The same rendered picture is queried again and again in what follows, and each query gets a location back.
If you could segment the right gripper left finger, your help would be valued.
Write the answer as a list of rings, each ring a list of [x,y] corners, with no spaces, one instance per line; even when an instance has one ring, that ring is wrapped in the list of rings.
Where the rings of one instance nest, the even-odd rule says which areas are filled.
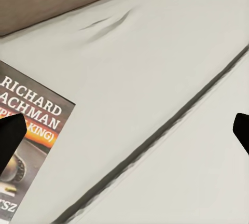
[[[23,113],[0,119],[0,175],[27,133]]]

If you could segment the hardback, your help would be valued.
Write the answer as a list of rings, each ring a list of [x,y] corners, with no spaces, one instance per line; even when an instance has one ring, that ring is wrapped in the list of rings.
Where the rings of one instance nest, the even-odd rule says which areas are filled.
[[[23,113],[27,127],[0,175],[0,224],[10,224],[75,105],[0,61],[0,119]]]

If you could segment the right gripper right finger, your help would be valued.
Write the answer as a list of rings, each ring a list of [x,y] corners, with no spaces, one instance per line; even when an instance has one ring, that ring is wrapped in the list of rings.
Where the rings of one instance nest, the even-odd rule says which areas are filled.
[[[232,130],[249,154],[249,115],[237,113]]]

